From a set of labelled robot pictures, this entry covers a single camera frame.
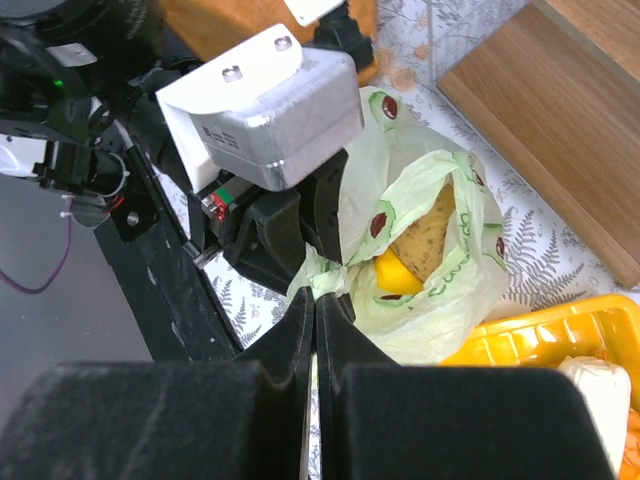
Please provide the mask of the brown bread slice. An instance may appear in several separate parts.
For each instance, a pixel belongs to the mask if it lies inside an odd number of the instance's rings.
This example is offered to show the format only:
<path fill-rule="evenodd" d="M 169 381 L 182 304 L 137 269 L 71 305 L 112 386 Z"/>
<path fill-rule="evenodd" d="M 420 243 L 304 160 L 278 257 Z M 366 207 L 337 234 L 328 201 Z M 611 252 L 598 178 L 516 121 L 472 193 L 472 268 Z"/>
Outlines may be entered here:
<path fill-rule="evenodd" d="M 422 283 L 442 263 L 447 228 L 454 212 L 454 190 L 451 185 L 445 185 L 432 208 L 390 245 L 400 261 Z"/>

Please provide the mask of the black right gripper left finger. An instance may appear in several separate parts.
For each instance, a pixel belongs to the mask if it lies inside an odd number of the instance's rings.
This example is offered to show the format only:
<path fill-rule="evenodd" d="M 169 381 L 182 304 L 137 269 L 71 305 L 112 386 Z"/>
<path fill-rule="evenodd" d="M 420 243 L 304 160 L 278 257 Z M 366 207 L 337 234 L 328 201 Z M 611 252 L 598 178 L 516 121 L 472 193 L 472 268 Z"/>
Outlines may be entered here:
<path fill-rule="evenodd" d="M 314 300 L 229 361 L 67 363 L 1 435 L 5 479 L 303 479 Z"/>

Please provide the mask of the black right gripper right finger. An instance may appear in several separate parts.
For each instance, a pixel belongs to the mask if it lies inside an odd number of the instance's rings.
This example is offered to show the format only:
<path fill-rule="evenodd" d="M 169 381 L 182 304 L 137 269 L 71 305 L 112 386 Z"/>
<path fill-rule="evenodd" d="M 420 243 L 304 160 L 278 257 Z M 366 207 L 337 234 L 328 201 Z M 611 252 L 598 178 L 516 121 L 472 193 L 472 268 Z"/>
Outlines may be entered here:
<path fill-rule="evenodd" d="M 609 479 L 586 404 L 550 368 L 400 366 L 316 304 L 326 479 Z"/>

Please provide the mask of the light green plastic bag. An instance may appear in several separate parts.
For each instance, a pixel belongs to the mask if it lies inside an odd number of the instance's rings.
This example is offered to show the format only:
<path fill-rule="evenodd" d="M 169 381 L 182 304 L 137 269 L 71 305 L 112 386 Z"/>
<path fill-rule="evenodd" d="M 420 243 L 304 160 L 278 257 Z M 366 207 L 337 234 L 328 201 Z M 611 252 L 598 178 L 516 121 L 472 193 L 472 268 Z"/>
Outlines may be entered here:
<path fill-rule="evenodd" d="M 460 349 L 506 292 L 504 221 L 479 158 L 388 92 L 360 92 L 338 189 L 339 260 L 308 247 L 290 290 L 348 296 L 355 326 L 407 365 Z"/>

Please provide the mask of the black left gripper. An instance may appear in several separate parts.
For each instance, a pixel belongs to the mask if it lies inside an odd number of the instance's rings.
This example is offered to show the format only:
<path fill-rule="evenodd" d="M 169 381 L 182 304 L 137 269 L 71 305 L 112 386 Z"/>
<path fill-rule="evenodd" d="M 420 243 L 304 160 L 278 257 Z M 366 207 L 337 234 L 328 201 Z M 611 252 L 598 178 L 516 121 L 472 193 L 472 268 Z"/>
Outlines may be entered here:
<path fill-rule="evenodd" d="M 269 193 L 227 171 L 195 190 L 156 99 L 160 88 L 179 77 L 176 70 L 153 69 L 130 80 L 124 126 L 150 162 L 186 194 L 190 233 L 184 250 L 193 263 L 202 269 L 221 255 L 245 278 L 284 294 L 302 262 L 301 231 L 320 255 L 341 263 L 338 206 L 346 150 L 300 183 L 301 200 L 296 191 Z"/>

